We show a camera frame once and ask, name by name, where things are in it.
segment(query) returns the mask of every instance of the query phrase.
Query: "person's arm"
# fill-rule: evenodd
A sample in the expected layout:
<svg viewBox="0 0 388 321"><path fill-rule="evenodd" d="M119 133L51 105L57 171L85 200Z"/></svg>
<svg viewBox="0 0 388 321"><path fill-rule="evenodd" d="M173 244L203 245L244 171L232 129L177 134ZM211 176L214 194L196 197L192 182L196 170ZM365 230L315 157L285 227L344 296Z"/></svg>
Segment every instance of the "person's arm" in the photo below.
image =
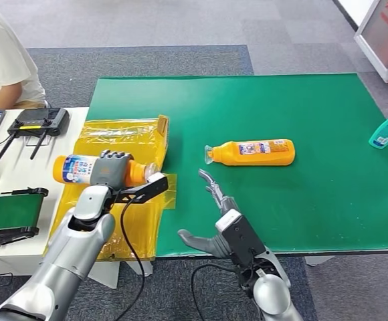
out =
<svg viewBox="0 0 388 321"><path fill-rule="evenodd" d="M14 108L22 94L21 82L30 76L14 38L0 28L0 109Z"/></svg>
<svg viewBox="0 0 388 321"><path fill-rule="evenodd" d="M12 109L17 99L21 96L21 82L14 85L2 86L0 90L0 109Z"/></svg>

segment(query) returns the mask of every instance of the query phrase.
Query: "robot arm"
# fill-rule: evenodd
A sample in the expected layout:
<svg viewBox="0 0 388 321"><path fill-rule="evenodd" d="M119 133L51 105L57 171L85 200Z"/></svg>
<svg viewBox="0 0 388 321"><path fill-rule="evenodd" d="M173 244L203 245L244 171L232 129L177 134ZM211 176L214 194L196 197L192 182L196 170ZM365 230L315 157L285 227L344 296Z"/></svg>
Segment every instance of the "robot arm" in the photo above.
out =
<svg viewBox="0 0 388 321"><path fill-rule="evenodd" d="M258 308L265 321L303 321L291 299L291 282L283 267L242 215L233 198L224 195L210 174L199 170L205 179L222 215L216 222L218 234L211 239L194 237L179 230L187 246L216 257L229 257L235 266L239 283Z"/></svg>
<svg viewBox="0 0 388 321"><path fill-rule="evenodd" d="M161 173L139 187L126 188L123 175L130 154L102 153L99 168L110 180L85 188L49 240L48 250L26 284L0 305L0 321L63 320L79 286L86 278L100 249L116 226L110 210L114 203L145 203L168 189ZM116 176L121 177L116 181Z"/></svg>

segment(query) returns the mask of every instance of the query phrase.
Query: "yellow plastic bag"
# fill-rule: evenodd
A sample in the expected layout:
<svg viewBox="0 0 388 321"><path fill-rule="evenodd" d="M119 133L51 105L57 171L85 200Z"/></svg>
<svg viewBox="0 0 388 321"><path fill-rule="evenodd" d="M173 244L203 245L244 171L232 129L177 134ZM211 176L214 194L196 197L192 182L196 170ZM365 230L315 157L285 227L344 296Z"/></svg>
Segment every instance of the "yellow plastic bag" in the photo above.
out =
<svg viewBox="0 0 388 321"><path fill-rule="evenodd" d="M75 144L73 154L100 155L105 149L130 152L137 162L156 163L160 170L168 147L169 120L165 116L140 120L93 120L85 122ZM130 205L125 215L125 227L134 250L143 259L155 257L161 214L174 208L176 175L168 175L169 190L145 204ZM67 210L76 204L86 185L65 185L53 226L52 235ZM122 233L120 215L124 204L115 204L111 214L116 228L102 248L98 260L134 259Z"/></svg>

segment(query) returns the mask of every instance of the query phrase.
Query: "bottle label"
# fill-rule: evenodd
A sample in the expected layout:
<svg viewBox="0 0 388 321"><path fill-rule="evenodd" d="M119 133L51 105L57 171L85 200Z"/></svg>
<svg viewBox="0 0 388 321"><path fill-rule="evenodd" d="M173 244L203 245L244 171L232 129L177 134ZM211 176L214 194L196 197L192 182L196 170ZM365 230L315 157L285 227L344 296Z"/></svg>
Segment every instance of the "bottle label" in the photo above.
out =
<svg viewBox="0 0 388 321"><path fill-rule="evenodd" d="M269 152L287 152L288 143L284 139L263 140L260 142L242 142L239 144L241 155L268 154Z"/></svg>
<svg viewBox="0 0 388 321"><path fill-rule="evenodd" d="M67 156L62 177L67 183L90 184L90 176L96 159L94 156Z"/></svg>
<svg viewBox="0 0 388 321"><path fill-rule="evenodd" d="M384 146L388 143L388 125L383 127L378 133L378 137L374 140L377 146Z"/></svg>

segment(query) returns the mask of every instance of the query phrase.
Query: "green mat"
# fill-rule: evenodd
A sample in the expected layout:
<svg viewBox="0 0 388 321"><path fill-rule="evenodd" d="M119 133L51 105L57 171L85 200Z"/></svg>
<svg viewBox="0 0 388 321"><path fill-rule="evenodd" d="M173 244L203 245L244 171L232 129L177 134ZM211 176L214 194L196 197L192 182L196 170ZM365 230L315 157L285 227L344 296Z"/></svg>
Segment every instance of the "green mat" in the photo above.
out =
<svg viewBox="0 0 388 321"><path fill-rule="evenodd" d="M199 168L235 197L275 252L388 249L388 147L368 145L384 117L355 74L103 78L88 120L169 116L164 171L177 208L162 217L157 256L199 254L177 235L211 237L219 211ZM288 167L205 165L204 147L288 138Z"/></svg>
<svg viewBox="0 0 388 321"><path fill-rule="evenodd" d="M36 226L42 199L42 194L0 195L0 229Z"/></svg>

